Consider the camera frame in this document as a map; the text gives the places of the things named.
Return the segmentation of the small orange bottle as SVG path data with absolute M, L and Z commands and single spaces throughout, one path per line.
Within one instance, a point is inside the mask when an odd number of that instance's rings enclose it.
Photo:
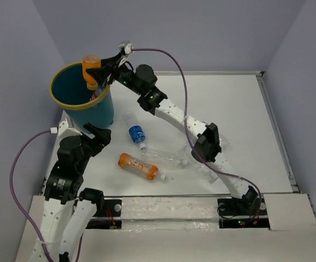
M 82 58 L 82 75 L 86 81 L 87 89 L 95 91 L 98 88 L 98 83 L 93 77 L 87 73 L 87 69 L 101 67 L 101 59 L 96 55 L 86 55 Z

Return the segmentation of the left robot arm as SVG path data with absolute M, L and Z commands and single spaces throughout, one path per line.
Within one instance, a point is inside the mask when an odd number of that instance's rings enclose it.
M 43 216 L 30 261 L 72 261 L 80 253 L 82 235 L 93 216 L 104 209 L 104 193 L 80 187 L 88 162 L 111 141 L 111 130 L 90 123 L 87 133 L 64 120 L 52 133 L 60 139 L 57 161 L 44 188 Z

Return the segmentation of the teal bin with yellow rim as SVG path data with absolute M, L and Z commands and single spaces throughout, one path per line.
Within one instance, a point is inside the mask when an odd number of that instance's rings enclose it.
M 80 129 L 86 123 L 97 128 L 109 128 L 114 122 L 114 105 L 107 85 L 100 95 L 92 99 L 87 88 L 81 63 L 73 63 L 56 73 L 49 86 L 51 99 L 62 108 Z

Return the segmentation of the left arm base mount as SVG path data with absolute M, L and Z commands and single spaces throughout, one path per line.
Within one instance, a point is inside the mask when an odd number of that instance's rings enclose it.
M 104 206 L 90 219 L 86 229 L 116 230 L 121 229 L 122 200 L 105 199 Z

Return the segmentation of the white foam strip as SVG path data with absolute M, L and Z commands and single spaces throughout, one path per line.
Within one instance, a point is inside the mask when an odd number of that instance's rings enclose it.
M 209 230 L 218 227 L 217 198 L 126 197 L 122 230 Z

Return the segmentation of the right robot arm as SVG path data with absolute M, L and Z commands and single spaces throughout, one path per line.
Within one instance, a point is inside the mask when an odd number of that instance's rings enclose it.
M 260 197 L 258 187 L 246 178 L 236 174 L 222 152 L 218 127 L 214 123 L 200 122 L 178 108 L 168 96 L 156 87 L 157 77 L 153 69 L 141 64 L 135 70 L 129 69 L 123 58 L 107 58 L 102 67 L 88 68 L 85 72 L 98 84 L 117 81 L 139 95 L 141 108 L 167 121 L 185 133 L 192 150 L 192 157 L 214 171 L 228 189 L 231 200 L 224 208 L 235 214 L 245 215 L 254 209 Z

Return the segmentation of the blue label bottle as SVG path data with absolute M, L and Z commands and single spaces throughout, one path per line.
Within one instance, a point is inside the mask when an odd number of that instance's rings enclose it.
M 222 134 L 219 134 L 219 143 L 223 151 L 225 151 L 230 145 L 230 141 Z
M 132 142 L 139 147 L 141 150 L 146 149 L 146 136 L 145 133 L 136 118 L 136 115 L 130 111 L 123 114 L 123 120 L 128 128 L 128 134 Z

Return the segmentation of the red label clear bottle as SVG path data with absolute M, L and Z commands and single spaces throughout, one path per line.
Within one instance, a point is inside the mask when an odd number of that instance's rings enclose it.
M 107 93 L 107 85 L 100 86 L 93 92 L 90 102 L 100 103 L 106 97 Z

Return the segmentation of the long orange bottle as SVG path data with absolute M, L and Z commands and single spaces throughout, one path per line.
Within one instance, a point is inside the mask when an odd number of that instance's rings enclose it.
M 149 181 L 166 179 L 166 174 L 163 173 L 157 166 L 148 164 L 141 159 L 135 158 L 127 153 L 120 155 L 118 166 L 132 174 L 138 175 Z

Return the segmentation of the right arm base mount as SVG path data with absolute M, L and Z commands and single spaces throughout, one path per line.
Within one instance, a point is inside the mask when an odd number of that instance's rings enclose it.
M 218 224 L 221 229 L 270 229 L 264 198 L 257 198 L 250 208 L 236 206 L 236 199 L 233 198 L 220 198 L 217 204 Z

